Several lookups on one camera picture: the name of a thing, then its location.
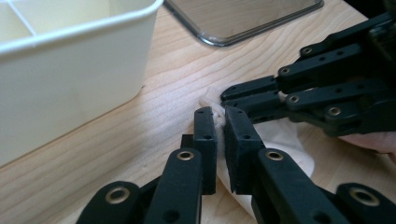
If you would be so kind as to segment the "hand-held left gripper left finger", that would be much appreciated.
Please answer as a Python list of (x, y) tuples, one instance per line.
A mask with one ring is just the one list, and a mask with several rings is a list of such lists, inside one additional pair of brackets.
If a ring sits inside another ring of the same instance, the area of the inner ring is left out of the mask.
[(212, 108), (199, 108), (193, 133), (168, 157), (144, 224), (200, 224), (202, 197), (216, 192), (217, 151)]

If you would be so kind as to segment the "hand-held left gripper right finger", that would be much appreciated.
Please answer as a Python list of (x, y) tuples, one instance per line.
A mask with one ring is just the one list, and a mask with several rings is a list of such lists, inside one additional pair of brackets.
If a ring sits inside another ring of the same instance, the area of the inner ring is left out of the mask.
[(231, 191), (251, 197), (258, 224), (348, 224), (289, 154), (265, 147), (244, 111), (228, 106), (225, 118)]

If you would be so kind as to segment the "pale pink sock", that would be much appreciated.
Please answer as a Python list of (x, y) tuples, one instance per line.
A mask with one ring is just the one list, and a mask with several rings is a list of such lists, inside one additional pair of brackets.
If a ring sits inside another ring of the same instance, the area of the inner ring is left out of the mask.
[[(210, 106), (218, 138), (217, 176), (228, 191), (231, 183), (225, 160), (225, 142), (223, 128), (225, 126), (225, 109), (220, 105), (221, 88), (209, 87), (198, 99), (200, 107)], [(315, 169), (315, 162), (309, 156), (298, 139), (297, 126), (288, 119), (277, 119), (254, 124), (254, 129), (267, 148), (275, 148), (288, 153), (310, 177)]]

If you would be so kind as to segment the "white divided storage box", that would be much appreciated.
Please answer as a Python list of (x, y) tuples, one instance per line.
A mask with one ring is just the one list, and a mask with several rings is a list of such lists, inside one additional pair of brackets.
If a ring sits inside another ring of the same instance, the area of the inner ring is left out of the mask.
[(163, 0), (0, 0), (0, 167), (133, 99)]

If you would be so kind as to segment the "grey rectangular metal tray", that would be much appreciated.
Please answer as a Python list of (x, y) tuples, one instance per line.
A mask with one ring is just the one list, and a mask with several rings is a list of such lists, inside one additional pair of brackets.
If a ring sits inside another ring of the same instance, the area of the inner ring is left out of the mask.
[(196, 38), (228, 47), (324, 5), (324, 0), (164, 0), (163, 5)]

